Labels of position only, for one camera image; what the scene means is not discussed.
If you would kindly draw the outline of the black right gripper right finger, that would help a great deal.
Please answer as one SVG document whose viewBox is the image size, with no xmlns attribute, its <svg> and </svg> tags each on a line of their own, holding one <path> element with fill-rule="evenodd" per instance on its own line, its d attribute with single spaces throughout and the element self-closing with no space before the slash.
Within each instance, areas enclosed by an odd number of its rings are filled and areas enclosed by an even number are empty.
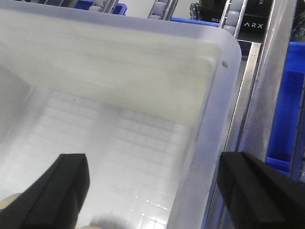
<svg viewBox="0 0 305 229">
<path fill-rule="evenodd" d="M 236 229 L 303 229 L 305 188 L 247 152 L 222 152 L 217 185 Z"/>
</svg>

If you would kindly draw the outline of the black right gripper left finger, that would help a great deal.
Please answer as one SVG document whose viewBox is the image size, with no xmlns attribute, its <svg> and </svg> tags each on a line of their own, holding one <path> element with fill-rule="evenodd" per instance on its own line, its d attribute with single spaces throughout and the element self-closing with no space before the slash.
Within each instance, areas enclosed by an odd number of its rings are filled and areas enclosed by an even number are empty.
<svg viewBox="0 0 305 229">
<path fill-rule="evenodd" d="M 2 229 L 73 229 L 90 186 L 85 154 L 61 154 L 0 212 Z"/>
</svg>

